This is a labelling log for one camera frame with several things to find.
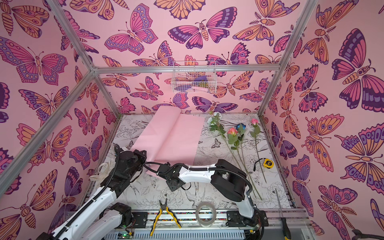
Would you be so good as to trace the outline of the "purple pink wrapping paper sheet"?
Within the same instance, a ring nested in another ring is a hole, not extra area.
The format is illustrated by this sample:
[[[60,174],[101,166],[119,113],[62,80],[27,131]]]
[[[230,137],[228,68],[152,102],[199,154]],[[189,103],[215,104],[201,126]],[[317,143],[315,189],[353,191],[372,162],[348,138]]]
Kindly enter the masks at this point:
[[[193,165],[204,117],[183,114],[181,109],[161,106],[140,134],[131,151],[146,151],[147,162]]]

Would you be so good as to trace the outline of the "white fake rose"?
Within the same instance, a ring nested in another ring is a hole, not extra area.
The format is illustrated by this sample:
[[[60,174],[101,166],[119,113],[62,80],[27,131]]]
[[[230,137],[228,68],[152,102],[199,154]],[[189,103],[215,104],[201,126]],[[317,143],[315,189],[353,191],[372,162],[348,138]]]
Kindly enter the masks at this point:
[[[230,128],[235,127],[238,124],[236,124],[236,125],[234,125],[232,127],[225,127],[224,124],[222,123],[222,117],[223,116],[222,116],[221,113],[219,113],[219,112],[212,112],[212,115],[208,119],[209,130],[212,133],[217,134],[224,141],[225,146],[228,148],[230,156],[232,157],[232,162],[235,164],[235,166],[240,168],[240,170],[245,171],[243,165],[239,161],[238,154],[235,151],[231,150],[230,145],[229,145],[229,141],[228,141],[228,138],[227,138],[228,130]],[[247,141],[247,137],[253,138],[251,136],[251,131],[253,130],[253,127],[251,125],[251,122],[250,122],[249,126],[247,126],[246,124],[244,124],[244,125],[246,126],[246,133],[245,133],[245,137],[244,137],[244,140],[243,140],[243,151],[244,151],[244,157],[245,157],[247,169],[249,170],[249,172],[251,174],[251,178],[252,178],[253,183],[255,185],[255,189],[254,189],[252,184],[251,184],[252,189],[253,189],[252,193],[254,194],[255,197],[258,197],[260,200],[262,200],[263,199],[262,194],[258,190],[258,186],[260,185],[260,180],[256,179],[256,175],[258,173],[257,172],[257,168],[254,171],[254,167],[251,167],[251,161],[247,161],[246,160],[245,147],[244,147],[244,143]]]

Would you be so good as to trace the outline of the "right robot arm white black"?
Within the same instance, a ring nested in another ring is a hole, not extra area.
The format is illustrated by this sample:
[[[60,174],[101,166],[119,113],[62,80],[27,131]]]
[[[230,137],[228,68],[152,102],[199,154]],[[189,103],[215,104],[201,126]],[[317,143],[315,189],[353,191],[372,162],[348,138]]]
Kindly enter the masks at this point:
[[[189,166],[182,163],[170,165],[144,163],[144,168],[164,179],[173,192],[188,183],[211,184],[224,197],[237,205],[239,214],[248,221],[256,219],[256,206],[251,198],[253,186],[246,173],[226,160],[219,159],[208,166]]]

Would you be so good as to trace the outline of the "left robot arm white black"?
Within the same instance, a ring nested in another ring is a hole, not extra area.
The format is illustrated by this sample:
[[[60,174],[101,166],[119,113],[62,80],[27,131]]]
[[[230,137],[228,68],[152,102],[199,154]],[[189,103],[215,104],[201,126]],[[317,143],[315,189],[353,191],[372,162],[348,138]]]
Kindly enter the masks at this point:
[[[102,239],[114,228],[131,225],[132,208],[116,200],[143,171],[147,151],[124,151],[119,145],[114,146],[114,151],[115,166],[95,194],[50,234],[41,233],[38,240],[80,240],[84,234],[93,233]]]

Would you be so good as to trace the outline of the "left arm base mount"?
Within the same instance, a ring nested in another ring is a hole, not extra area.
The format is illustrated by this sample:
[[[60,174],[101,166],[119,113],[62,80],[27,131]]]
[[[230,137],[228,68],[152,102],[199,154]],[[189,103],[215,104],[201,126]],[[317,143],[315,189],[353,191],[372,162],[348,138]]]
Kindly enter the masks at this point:
[[[117,224],[113,224],[113,229],[144,229],[148,221],[148,212],[133,212],[129,214],[119,214],[122,217]]]

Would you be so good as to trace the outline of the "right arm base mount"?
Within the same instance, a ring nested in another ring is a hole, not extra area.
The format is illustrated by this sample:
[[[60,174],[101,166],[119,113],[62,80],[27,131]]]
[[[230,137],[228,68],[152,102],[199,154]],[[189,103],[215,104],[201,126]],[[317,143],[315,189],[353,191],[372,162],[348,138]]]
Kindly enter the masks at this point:
[[[251,218],[243,217],[239,211],[227,211],[227,226],[229,227],[268,227],[269,222],[265,211],[254,209]]]

